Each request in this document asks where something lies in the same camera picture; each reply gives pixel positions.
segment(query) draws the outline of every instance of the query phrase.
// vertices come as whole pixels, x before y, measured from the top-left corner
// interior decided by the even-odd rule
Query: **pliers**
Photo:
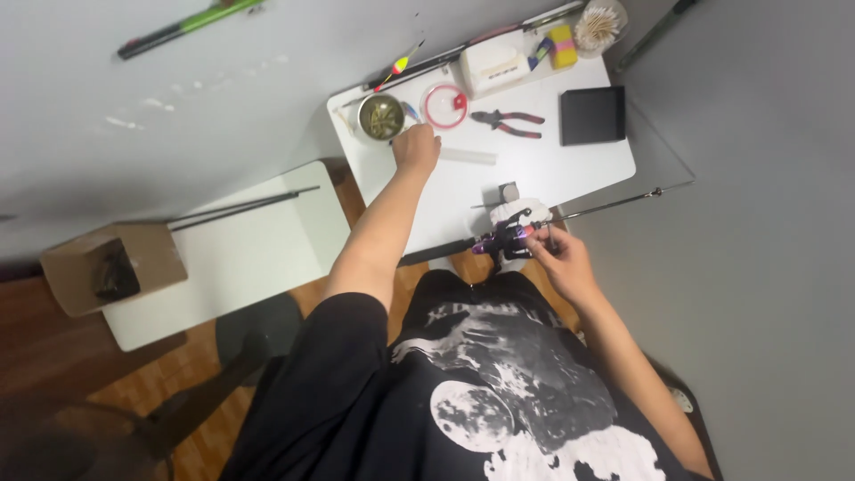
[[[542,135],[540,134],[540,132],[526,132],[524,130],[517,130],[513,127],[505,125],[502,121],[508,119],[520,119],[538,124],[546,122],[546,120],[541,117],[530,116],[529,114],[523,114],[520,112],[511,112],[509,114],[503,114],[498,110],[494,112],[472,112],[471,117],[476,122],[484,122],[490,124],[493,130],[499,129],[507,132],[508,134],[516,135],[517,137],[526,137],[528,139],[539,139],[540,137],[542,137]]]

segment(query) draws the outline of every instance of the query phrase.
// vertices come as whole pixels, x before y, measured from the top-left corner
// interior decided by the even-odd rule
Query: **white wall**
[[[673,2],[625,3],[646,30]],[[727,479],[852,478],[852,18],[845,0],[701,3],[623,79],[697,185],[570,224],[699,398]],[[680,174],[630,121],[639,179],[600,200]]]
[[[330,94],[422,39],[414,60],[561,3],[271,0],[121,62],[209,0],[4,2],[0,214],[20,217],[0,223],[0,263],[340,154]]]

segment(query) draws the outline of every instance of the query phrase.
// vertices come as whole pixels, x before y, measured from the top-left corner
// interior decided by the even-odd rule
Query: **white desk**
[[[329,274],[351,229],[327,169],[304,165],[196,212],[303,187],[320,189],[173,233],[188,278],[103,309],[131,351]]]
[[[551,68],[548,60],[545,62],[547,65],[541,64],[538,69]],[[447,69],[447,73],[437,69],[384,92],[418,109],[422,94],[436,83],[451,82],[463,88],[463,83],[458,81],[456,64],[452,66],[454,68]],[[498,186],[506,182],[516,181],[522,197],[534,197],[546,205],[559,205],[635,174],[635,161],[626,140],[571,147],[561,147],[559,142],[559,95],[567,90],[609,84],[602,59],[580,60],[573,68],[470,102],[470,113],[498,109],[504,113],[524,112],[544,117],[546,123],[543,125],[507,121],[521,130],[541,132],[543,138],[515,137],[491,130],[489,125],[471,118],[451,130],[437,130],[437,134],[442,135],[443,146],[497,153],[498,161],[495,166],[482,166],[440,158],[419,201],[404,253],[488,232],[491,225],[486,209],[471,207],[498,201]],[[356,86],[327,101],[330,118],[366,204],[377,197],[395,172],[392,149],[386,143],[368,139],[359,130],[356,123],[358,104],[340,109],[356,129],[356,135],[349,133],[333,110],[368,93]]]

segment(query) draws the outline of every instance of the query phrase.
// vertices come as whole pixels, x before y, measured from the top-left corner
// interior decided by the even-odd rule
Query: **right hand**
[[[547,249],[550,230],[557,249],[555,255]],[[569,303],[578,306],[602,294],[593,278],[585,243],[580,239],[561,229],[540,229],[526,237],[525,242],[532,256],[543,266],[556,292]]]
[[[414,125],[392,140],[398,170],[415,170],[430,175],[439,159],[442,138],[433,136],[428,124]]]

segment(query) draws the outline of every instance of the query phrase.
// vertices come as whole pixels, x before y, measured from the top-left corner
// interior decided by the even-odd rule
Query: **yellow sponge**
[[[579,60],[576,56],[576,45],[573,43],[573,33],[569,25],[555,27],[546,34],[555,47],[552,49],[552,68],[559,69],[569,67]]]

